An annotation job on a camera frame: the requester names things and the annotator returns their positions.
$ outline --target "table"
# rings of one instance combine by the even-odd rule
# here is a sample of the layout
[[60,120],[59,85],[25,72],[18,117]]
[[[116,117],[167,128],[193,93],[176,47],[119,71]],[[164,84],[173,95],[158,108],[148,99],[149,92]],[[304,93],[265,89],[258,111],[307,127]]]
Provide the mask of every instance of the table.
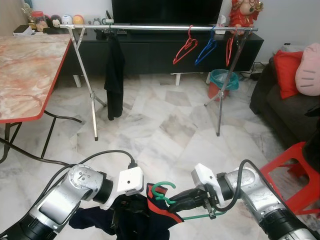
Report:
[[[68,48],[68,34],[0,37],[0,124],[4,140],[15,140],[22,122],[34,121],[44,113],[53,117],[41,158],[44,157],[56,119],[70,119],[45,111]],[[10,139],[10,128],[17,125]],[[5,144],[2,163],[10,147]]]

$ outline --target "gray sofa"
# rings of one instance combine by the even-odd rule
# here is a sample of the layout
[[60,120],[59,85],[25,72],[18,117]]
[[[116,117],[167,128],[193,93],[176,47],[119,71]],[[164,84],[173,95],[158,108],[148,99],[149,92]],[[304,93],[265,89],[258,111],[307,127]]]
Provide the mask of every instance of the gray sofa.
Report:
[[284,144],[290,147],[309,140],[316,131],[319,117],[307,117],[305,113],[319,105],[319,102],[319,96],[306,96],[301,93],[282,99],[272,57],[254,88],[250,108],[255,114],[261,114]]

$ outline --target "marble table top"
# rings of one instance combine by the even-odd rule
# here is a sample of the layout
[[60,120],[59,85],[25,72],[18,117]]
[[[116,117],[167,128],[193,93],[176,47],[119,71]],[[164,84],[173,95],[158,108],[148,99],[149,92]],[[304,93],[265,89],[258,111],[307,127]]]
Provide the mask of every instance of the marble table top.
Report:
[[68,34],[0,37],[0,123],[41,118],[69,44]]

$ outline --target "metal clothes rail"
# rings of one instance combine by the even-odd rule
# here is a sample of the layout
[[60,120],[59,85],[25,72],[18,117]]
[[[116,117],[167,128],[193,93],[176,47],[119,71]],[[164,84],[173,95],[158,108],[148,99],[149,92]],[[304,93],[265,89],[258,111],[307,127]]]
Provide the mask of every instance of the metal clothes rail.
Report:
[[[100,104],[102,104],[104,107],[107,105],[96,96],[95,92],[92,90],[90,86],[90,82],[86,73],[86,69],[84,67],[84,64],[82,62],[80,53],[79,53],[79,47],[81,44],[81,41],[84,37],[84,33],[86,29],[121,29],[121,30],[149,30],[149,31],[188,31],[189,26],[174,26],[174,25],[168,25],[168,26],[156,26],[156,25],[87,25],[87,24],[66,24],[66,25],[60,25],[60,28],[68,29],[71,40],[76,52],[76,55],[78,57],[81,70],[83,72],[83,76],[86,82],[86,85],[89,89],[90,98],[91,98],[91,108],[92,108],[92,120],[93,120],[93,131],[94,131],[94,139],[98,140],[98,132],[97,132],[97,121],[96,121],[96,108],[95,108],[95,101],[98,101]],[[191,31],[210,31],[213,27],[212,26],[192,26]],[[82,29],[79,41],[76,43],[75,36],[72,29]],[[237,45],[237,52],[232,60],[232,64],[230,66],[228,75],[224,81],[224,84],[221,88],[221,90],[218,92],[217,95],[215,95],[210,101],[204,104],[204,106],[208,106],[212,101],[219,98],[219,118],[217,123],[217,132],[216,135],[220,136],[220,126],[221,126],[221,118],[222,118],[222,107],[223,107],[223,98],[224,98],[224,91],[228,85],[229,79],[236,67],[236,64],[238,62],[239,56],[242,52],[242,49],[246,43],[246,40],[251,32],[257,32],[258,28],[256,27],[238,27],[237,29],[235,27],[214,27],[214,31],[244,31],[244,36],[242,37],[241,41],[236,38],[236,45]]]

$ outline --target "pink plush toy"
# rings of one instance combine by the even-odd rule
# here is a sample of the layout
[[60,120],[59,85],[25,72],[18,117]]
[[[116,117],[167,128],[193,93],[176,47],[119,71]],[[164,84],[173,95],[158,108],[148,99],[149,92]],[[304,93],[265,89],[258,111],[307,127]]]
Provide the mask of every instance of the pink plush toy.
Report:
[[303,52],[302,61],[295,74],[298,91],[307,96],[320,95],[320,44],[313,43]]

